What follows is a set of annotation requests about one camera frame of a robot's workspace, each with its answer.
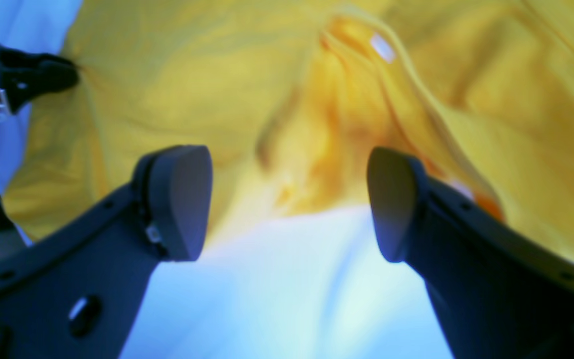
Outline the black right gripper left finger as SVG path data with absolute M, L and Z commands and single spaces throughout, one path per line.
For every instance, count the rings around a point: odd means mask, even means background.
M 116 359 L 160 263 L 200 257 L 207 146 L 144 156 L 132 180 L 41 242 L 0 261 L 0 359 Z

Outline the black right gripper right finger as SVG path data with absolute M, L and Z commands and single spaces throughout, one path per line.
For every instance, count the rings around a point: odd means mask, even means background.
M 381 254 L 422 277 L 456 359 L 574 359 L 574 263 L 405 153 L 375 147 L 367 186 Z

